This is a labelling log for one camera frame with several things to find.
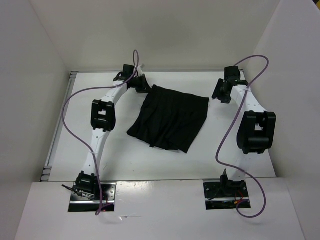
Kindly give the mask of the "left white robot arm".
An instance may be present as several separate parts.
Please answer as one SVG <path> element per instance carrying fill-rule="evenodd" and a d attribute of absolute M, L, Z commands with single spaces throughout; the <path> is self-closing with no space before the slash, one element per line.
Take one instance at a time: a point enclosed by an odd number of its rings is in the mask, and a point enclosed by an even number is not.
<path fill-rule="evenodd" d="M 92 127 L 90 149 L 86 161 L 75 181 L 74 189 L 88 200 L 100 196 L 99 169 L 104 147 L 108 136 L 116 126 L 116 104 L 128 91 L 135 89 L 137 93 L 148 93 L 151 90 L 143 66 L 125 64 L 113 80 L 114 88 L 91 104 L 90 124 Z"/>

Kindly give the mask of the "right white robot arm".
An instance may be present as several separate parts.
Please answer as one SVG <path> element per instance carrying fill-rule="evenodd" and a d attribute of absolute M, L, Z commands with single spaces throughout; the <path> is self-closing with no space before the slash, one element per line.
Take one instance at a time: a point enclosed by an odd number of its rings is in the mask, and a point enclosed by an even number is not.
<path fill-rule="evenodd" d="M 219 184 L 220 193 L 232 197 L 245 186 L 246 172 L 254 158 L 272 147 L 277 117 L 260 105 L 249 83 L 241 80 L 237 66 L 224 68 L 224 78 L 218 80 L 212 98 L 224 104 L 234 100 L 240 109 L 235 120 L 239 124 L 236 135 L 239 152 L 233 164 L 236 168 L 228 166 L 220 176 Z"/>

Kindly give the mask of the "black skirt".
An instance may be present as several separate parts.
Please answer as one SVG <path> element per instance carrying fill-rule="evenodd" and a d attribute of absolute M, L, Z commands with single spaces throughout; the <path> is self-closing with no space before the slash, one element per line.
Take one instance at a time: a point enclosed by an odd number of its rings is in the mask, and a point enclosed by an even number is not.
<path fill-rule="evenodd" d="M 209 101 L 153 85 L 127 134 L 151 148 L 186 154 L 207 119 Z"/>

